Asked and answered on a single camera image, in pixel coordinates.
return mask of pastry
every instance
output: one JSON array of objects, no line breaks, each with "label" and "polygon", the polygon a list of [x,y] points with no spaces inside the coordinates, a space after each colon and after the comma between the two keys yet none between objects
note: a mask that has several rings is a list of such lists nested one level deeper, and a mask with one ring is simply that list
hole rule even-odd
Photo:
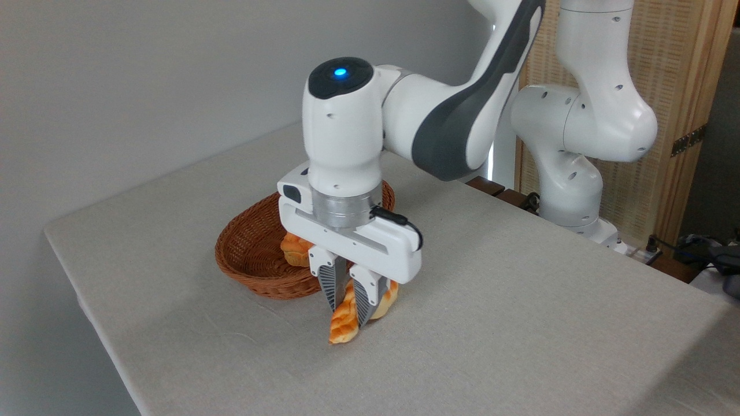
[{"label": "pastry", "polygon": [[[354,284],[352,282],[350,280],[347,283],[344,301],[332,315],[329,343],[347,343],[360,331],[360,326],[357,322],[357,303],[354,298]],[[382,318],[396,299],[398,299],[398,282],[391,281],[391,288],[383,294],[380,304],[370,319]]]},{"label": "pastry", "polygon": [[309,249],[314,244],[298,237],[290,232],[285,234],[283,241],[280,243],[280,249],[283,250],[285,260],[291,266],[308,267],[309,266]]}]

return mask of black cap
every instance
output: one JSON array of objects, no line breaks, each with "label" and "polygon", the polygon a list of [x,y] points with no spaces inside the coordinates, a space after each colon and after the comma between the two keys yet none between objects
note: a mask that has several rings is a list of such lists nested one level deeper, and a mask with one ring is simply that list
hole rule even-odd
[{"label": "black cap", "polygon": [[311,71],[309,93],[322,100],[349,94],[369,83],[373,72],[372,65],[364,59],[334,58]]}]

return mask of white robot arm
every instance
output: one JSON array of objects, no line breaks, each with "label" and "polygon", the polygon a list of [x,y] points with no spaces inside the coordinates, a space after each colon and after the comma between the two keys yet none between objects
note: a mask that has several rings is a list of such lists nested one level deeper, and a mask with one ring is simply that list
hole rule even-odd
[{"label": "white robot arm", "polygon": [[[303,94],[309,162],[277,184],[285,228],[309,250],[334,310],[351,277],[363,326],[388,279],[404,284],[421,267],[422,238],[381,202],[383,147],[444,181],[477,169],[532,45],[544,0],[469,0],[495,28],[471,80],[449,86],[399,67],[336,58],[316,67]],[[346,274],[346,261],[354,266]]]},{"label": "white robot arm", "polygon": [[528,86],[511,108],[511,125],[539,171],[540,216],[613,249],[616,228],[599,218],[602,178],[585,156],[636,161],[658,130],[627,66],[632,6],[561,0],[556,54],[580,89]]}]

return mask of brown basket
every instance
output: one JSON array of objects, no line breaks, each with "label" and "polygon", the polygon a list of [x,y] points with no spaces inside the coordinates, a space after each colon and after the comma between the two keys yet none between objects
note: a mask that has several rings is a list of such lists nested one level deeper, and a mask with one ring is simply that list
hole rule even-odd
[{"label": "brown basket", "polygon": [[[280,242],[286,230],[280,223],[277,192],[237,215],[216,241],[216,264],[226,275],[254,293],[273,299],[294,299],[321,290],[308,267],[291,266]],[[383,181],[383,207],[393,210],[393,189]]]}]

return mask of woven rattan panel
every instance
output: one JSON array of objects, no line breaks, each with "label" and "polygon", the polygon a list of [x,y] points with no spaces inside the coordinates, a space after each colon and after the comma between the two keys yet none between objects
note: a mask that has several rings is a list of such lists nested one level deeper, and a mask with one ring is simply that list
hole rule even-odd
[{"label": "woven rattan panel", "polygon": [[[621,233],[642,240],[652,231],[661,181],[661,157],[669,137],[671,111],[681,99],[685,82],[687,45],[693,44],[696,23],[691,0],[636,0],[629,41],[629,68],[633,82],[658,118],[658,137],[653,149],[636,163],[592,160],[604,178],[601,216]],[[575,79],[555,56],[559,0],[547,0],[545,17],[527,61],[522,85],[566,84]],[[537,168],[529,151],[520,159],[520,191],[537,191]]]}]

